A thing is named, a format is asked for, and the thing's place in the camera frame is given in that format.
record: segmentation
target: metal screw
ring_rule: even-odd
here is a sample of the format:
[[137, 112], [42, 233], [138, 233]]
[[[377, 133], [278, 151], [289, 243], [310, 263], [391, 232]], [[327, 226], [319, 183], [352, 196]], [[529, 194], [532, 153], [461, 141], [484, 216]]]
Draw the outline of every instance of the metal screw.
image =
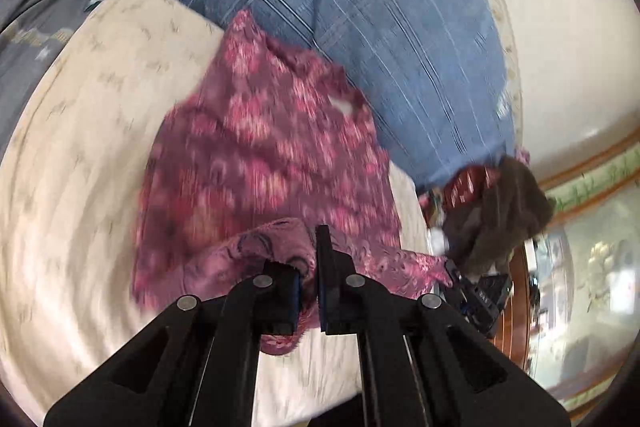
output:
[[435, 293], [427, 293], [427, 295], [423, 295], [420, 302], [425, 308], [430, 310], [434, 310], [439, 308], [442, 304], [442, 299], [438, 297]]
[[364, 286], [364, 277], [358, 273], [352, 273], [344, 280], [352, 288], [360, 288]]
[[256, 275], [254, 277], [254, 286], [258, 288], [268, 288], [273, 284], [273, 279], [265, 274]]
[[198, 300], [193, 295], [183, 295], [178, 299], [178, 308], [183, 312], [193, 310], [198, 305]]

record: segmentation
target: brown cloth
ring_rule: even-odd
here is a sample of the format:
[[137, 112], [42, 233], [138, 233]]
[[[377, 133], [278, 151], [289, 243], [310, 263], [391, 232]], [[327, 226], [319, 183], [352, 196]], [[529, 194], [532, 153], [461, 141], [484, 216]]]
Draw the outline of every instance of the brown cloth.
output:
[[554, 213], [529, 168], [505, 156], [500, 178], [482, 197], [447, 213], [443, 230], [449, 239], [449, 257], [466, 276], [479, 277], [495, 263], [508, 271], [511, 251], [540, 233]]

